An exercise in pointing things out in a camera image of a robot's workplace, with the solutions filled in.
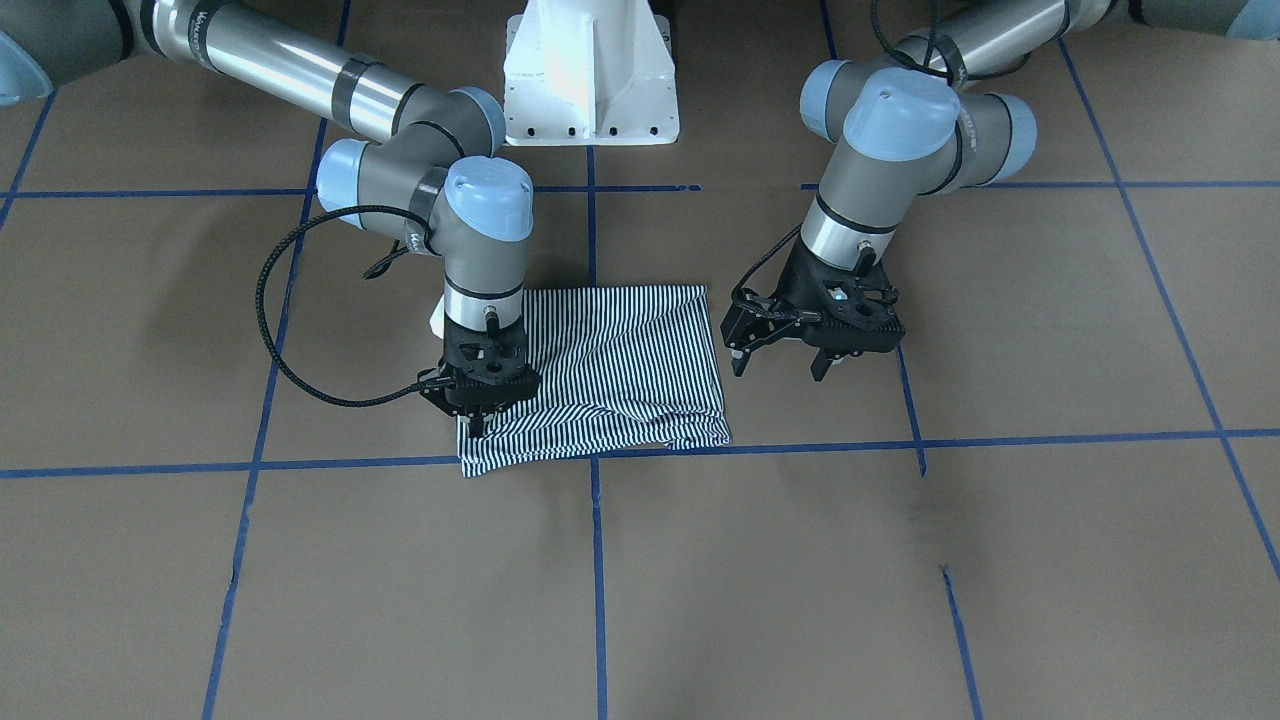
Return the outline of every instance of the white metal stand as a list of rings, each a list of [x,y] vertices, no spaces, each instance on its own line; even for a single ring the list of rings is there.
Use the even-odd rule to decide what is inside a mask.
[[[675,142],[669,37],[645,0],[529,0],[507,23],[507,142]]]

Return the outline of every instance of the robotic arm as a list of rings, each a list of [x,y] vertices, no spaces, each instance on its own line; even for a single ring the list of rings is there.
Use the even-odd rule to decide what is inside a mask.
[[[863,352],[890,352],[905,329],[881,263],[916,196],[978,187],[1020,170],[1036,118],[1007,95],[961,92],[1011,72],[1034,49],[1087,29],[1116,0],[986,0],[904,38],[867,64],[823,63],[800,114],[836,143],[804,222],[742,278],[721,324],[741,375],[751,352],[783,338],[815,347],[814,380]],[[1280,1],[1133,0],[1140,22],[1228,37],[1274,40]],[[756,268],[799,236],[768,297],[746,288]]]
[[[506,122],[489,94],[433,90],[237,0],[9,0],[0,4],[0,105],[140,54],[198,63],[380,143],[335,142],[316,190],[328,210],[407,210],[422,222],[372,211],[346,219],[444,259],[433,322],[444,352],[419,378],[422,395],[470,418],[472,436],[486,414],[534,396],[521,310],[532,183],[493,158]]]

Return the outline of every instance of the floor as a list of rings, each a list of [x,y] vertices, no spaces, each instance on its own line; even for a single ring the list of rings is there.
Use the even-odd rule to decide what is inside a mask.
[[[522,4],[256,5],[497,91]],[[680,142],[504,151],[530,284],[708,283],[718,322],[810,201],[796,97],[876,54],[865,12],[681,4]],[[260,346],[333,128],[159,60],[0,114],[0,716],[1274,719],[1280,47],[1117,17],[984,90],[1041,147],[916,204],[900,354],[722,355],[732,446],[475,480],[425,402],[320,405]],[[438,357],[439,270],[360,281],[385,250],[325,225],[271,288],[320,387]]]

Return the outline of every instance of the blue joint cap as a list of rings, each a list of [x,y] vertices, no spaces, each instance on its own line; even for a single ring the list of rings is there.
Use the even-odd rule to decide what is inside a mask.
[[[360,161],[365,156],[369,142],[364,140],[339,140],[325,150],[316,168],[316,197],[325,210],[340,210],[360,205]],[[360,215],[343,215],[344,222],[365,229]]]
[[[1000,167],[1000,172],[996,177],[987,181],[984,184],[991,184],[996,181],[1005,179],[1009,176],[1027,167],[1027,161],[1032,159],[1036,152],[1036,143],[1039,141],[1039,128],[1036,126],[1036,113],[1027,102],[1021,99],[1014,97],[1012,95],[1001,95],[998,92],[992,92],[995,97],[998,97],[1005,108],[1009,109],[1009,154],[1005,156],[1005,164]]]
[[[493,95],[480,90],[479,87],[460,87],[452,90],[451,92],[457,92],[466,95],[475,104],[480,106],[480,111],[484,113],[486,120],[489,120],[489,136],[493,138],[493,147],[489,151],[489,156],[493,158],[498,154],[498,149],[502,147],[502,141],[507,137],[507,117],[502,114],[502,105],[493,99]]]
[[[1226,31],[1233,40],[1280,40],[1280,0],[1249,0]]]
[[[534,181],[502,158],[472,155],[449,167],[444,199],[463,223],[502,242],[534,232]]]
[[[906,68],[872,73],[849,115],[845,140],[854,150],[891,163],[937,152],[955,136],[960,97],[942,78]]]
[[[0,31],[0,108],[54,91],[49,73],[12,37]]]
[[[804,90],[800,91],[800,118],[805,127],[831,142],[836,138],[827,131],[827,99],[831,97],[836,74],[847,64],[849,60],[827,60],[809,73],[809,79],[804,81]]]

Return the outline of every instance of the cloth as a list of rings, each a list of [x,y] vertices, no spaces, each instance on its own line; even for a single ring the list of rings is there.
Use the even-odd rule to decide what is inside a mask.
[[[634,445],[730,441],[707,287],[530,290],[525,327],[541,387],[490,416],[483,438],[460,419],[465,477]]]

